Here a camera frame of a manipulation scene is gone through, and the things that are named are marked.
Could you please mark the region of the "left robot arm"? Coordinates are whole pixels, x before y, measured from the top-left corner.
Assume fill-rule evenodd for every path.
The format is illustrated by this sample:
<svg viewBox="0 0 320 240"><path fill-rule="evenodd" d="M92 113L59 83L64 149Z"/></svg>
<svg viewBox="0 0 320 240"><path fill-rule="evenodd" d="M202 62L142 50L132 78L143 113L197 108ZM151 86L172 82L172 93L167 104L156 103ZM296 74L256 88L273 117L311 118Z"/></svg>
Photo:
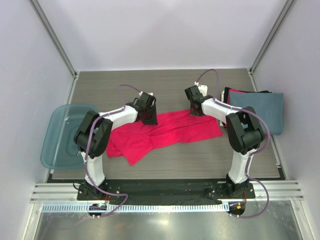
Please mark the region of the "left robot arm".
<svg viewBox="0 0 320 240"><path fill-rule="evenodd" d="M103 170L103 154L107 149L111 132L126 124L142 122L156 125L156 97L141 91L139 97L109 112L90 110L84 116L73 138L85 170L84 182L77 190L78 200L101 200L107 195L106 177Z"/></svg>

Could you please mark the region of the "pink t shirt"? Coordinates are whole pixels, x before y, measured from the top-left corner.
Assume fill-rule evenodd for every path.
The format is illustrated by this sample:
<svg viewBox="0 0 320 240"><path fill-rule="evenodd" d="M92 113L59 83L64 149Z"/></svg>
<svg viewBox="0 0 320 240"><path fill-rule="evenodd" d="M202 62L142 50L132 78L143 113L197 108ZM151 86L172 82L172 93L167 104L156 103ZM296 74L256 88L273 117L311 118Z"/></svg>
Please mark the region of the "pink t shirt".
<svg viewBox="0 0 320 240"><path fill-rule="evenodd" d="M114 129L110 134L106 155L109 158L125 157L132 166L152 150L222 135L217 120L212 116L194 116L187 109L166 112L157 115L156 125L145 125L139 121Z"/></svg>

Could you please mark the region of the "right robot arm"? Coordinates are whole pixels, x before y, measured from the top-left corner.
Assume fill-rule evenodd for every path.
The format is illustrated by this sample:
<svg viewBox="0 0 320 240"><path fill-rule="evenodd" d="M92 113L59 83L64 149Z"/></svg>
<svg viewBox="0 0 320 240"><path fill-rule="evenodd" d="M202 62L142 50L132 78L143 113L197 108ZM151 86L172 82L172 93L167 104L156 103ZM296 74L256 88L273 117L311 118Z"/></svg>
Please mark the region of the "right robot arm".
<svg viewBox="0 0 320 240"><path fill-rule="evenodd" d="M233 156L225 179L225 191L231 198L242 196L249 185L253 156L265 139L258 116L252 107L234 107L213 96L204 96L197 85L186 88L184 92L192 115L211 116L226 124Z"/></svg>

